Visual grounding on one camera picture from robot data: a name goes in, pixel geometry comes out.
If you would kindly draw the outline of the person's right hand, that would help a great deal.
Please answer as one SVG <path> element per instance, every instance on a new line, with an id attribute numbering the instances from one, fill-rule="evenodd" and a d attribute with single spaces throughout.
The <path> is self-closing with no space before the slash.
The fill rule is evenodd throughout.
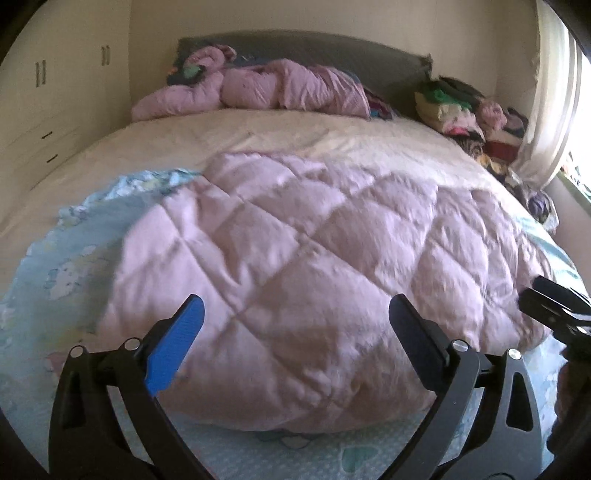
<path id="1" fill-rule="evenodd" d="M 556 456 L 590 435 L 590 364 L 569 360 L 560 370 L 555 404 L 556 421 L 548 440 Z"/>

